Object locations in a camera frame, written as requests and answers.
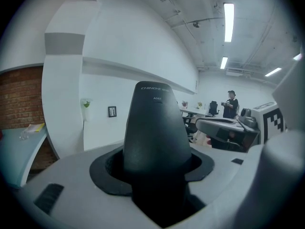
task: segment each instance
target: brick wall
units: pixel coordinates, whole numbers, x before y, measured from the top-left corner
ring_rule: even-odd
[[[44,122],[41,101],[42,66],[9,71],[0,75],[0,129],[28,127]],[[45,169],[56,161],[46,139],[31,169]]]

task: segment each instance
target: black joystick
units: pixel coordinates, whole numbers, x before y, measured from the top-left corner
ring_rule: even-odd
[[[188,182],[201,181],[214,167],[190,147],[170,86],[137,83],[127,120],[124,146],[99,156],[90,176],[103,192],[131,196],[155,223],[165,228],[204,207]]]
[[[191,148],[170,86],[137,83],[123,148],[125,181],[135,204],[162,227],[178,221],[187,194]]]

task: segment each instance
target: picture frame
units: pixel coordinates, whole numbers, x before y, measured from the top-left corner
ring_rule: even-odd
[[[108,117],[116,117],[116,106],[108,107]]]

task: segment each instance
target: office chair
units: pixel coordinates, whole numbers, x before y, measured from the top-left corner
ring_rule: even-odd
[[[211,114],[212,117],[215,117],[215,115],[219,114],[219,110],[217,110],[217,106],[218,106],[218,104],[216,101],[211,101],[209,114]]]
[[[182,117],[183,118],[183,122],[184,124],[187,124],[187,126],[185,126],[185,129],[186,129],[186,132],[187,132],[187,136],[189,138],[189,142],[192,143],[193,142],[193,134],[195,134],[198,129],[196,127],[196,124],[195,123],[186,123],[187,120],[191,121],[191,119],[194,118],[193,117]]]

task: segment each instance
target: blue table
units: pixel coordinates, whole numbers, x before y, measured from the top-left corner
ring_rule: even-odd
[[[0,172],[6,182],[15,188],[25,185],[34,158],[47,137],[47,128],[29,134],[26,140],[20,140],[25,128],[2,130],[0,141]]]

